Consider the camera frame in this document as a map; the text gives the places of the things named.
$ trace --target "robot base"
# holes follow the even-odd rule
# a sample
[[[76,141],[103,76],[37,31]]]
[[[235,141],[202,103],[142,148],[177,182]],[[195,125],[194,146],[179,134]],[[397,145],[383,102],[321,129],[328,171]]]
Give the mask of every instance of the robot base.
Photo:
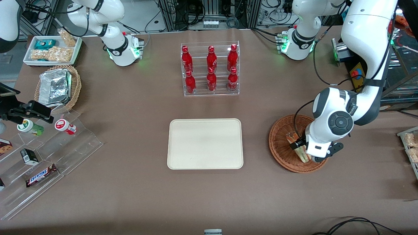
[[[308,57],[309,53],[314,48],[314,43],[312,43],[311,46],[306,44],[306,49],[300,49],[292,39],[292,33],[294,30],[294,28],[291,28],[288,31],[283,31],[282,34],[279,34],[276,37],[276,42],[280,44],[277,45],[277,50],[279,53],[287,55],[290,59],[303,60]]]
[[[109,49],[107,50],[110,59],[119,66],[128,66],[136,60],[142,59],[144,41],[139,41],[139,39],[134,36],[125,37],[128,39],[128,46],[121,54],[117,51],[114,51],[112,54]]]

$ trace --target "brown table surface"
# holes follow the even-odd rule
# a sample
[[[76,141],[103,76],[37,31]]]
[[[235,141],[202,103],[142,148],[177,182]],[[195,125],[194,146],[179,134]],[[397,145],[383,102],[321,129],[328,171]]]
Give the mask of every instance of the brown table surface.
[[[340,31],[333,27],[317,48],[319,72],[331,83],[347,75],[332,62],[330,41]],[[1,234],[196,235],[221,228],[225,235],[309,235],[345,216],[418,233],[417,180],[396,136],[417,126],[416,119],[387,112],[355,126],[342,140],[345,148],[311,174],[292,173],[272,157],[272,124],[326,87],[314,73],[312,55],[292,61],[250,30],[187,31],[152,35],[143,60],[118,67],[100,38],[83,40],[86,51],[77,66],[82,90],[74,109],[105,144],[12,220],[0,221]],[[180,44],[234,40],[241,46],[241,94],[185,98]],[[19,100],[33,99],[45,70],[23,65]],[[310,109],[301,114],[311,115]],[[244,166],[170,170],[168,128],[180,118],[241,120]],[[7,125],[11,134],[15,125]],[[347,225],[346,234],[353,229],[375,234],[359,223]]]

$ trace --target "wicker basket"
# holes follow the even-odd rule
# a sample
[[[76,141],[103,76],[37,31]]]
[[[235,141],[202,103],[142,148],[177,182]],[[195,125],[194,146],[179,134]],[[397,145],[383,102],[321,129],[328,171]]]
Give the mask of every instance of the wicker basket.
[[[78,96],[80,95],[80,90],[81,90],[80,76],[77,70],[71,65],[57,65],[48,69],[48,71],[54,70],[54,69],[68,69],[68,71],[70,71],[71,73],[71,100],[65,105],[65,108],[67,110],[70,110],[76,104],[78,100]],[[36,91],[35,91],[36,101],[39,100],[39,87],[40,86],[41,86],[41,80],[39,80],[38,85],[36,86]]]
[[[293,117],[294,115],[282,117],[272,126],[268,136],[268,144],[270,146],[271,153],[280,165],[290,171],[296,173],[310,173],[317,171],[325,165],[328,159],[325,159],[320,163],[315,163],[313,161],[303,163],[296,152],[290,148],[289,142],[286,140],[286,134],[294,131]],[[311,122],[313,122],[312,118],[305,115],[298,115],[296,117],[296,127],[298,132],[304,132],[306,127]]]

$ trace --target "small bottle with red label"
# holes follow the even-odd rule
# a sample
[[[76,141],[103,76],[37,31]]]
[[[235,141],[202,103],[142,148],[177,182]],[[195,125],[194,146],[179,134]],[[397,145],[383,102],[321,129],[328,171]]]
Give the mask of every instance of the small bottle with red label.
[[[213,46],[209,46],[208,51],[209,53],[208,53],[208,56],[206,57],[208,68],[213,68],[214,71],[216,71],[217,57],[215,54],[215,48]]]
[[[238,75],[237,75],[237,68],[231,68],[231,74],[228,76],[228,84],[227,89],[229,92],[234,92],[237,89],[238,83]]]
[[[206,79],[208,82],[208,90],[210,92],[214,92],[216,90],[216,75],[213,68],[208,68],[208,75],[206,76]]]
[[[229,51],[229,54],[228,54],[227,70],[231,71],[232,67],[237,66],[237,61],[238,61],[237,45],[232,44],[231,50]]]
[[[55,123],[55,129],[63,131],[69,135],[73,135],[77,131],[77,127],[65,119],[59,119]]]
[[[189,94],[196,94],[196,80],[190,70],[186,70],[186,89]]]
[[[191,59],[191,54],[187,46],[182,46],[181,51],[181,62],[183,63],[184,70],[190,70],[193,72],[193,60]]]

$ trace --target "aluminum foil container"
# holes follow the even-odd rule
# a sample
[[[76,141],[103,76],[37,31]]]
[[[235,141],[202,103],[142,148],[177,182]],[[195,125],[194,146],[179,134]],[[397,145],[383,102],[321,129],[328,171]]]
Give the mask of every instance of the aluminum foil container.
[[[69,83],[71,74],[67,69],[55,69],[42,73],[39,78],[39,102],[47,107],[66,104],[70,100]]]

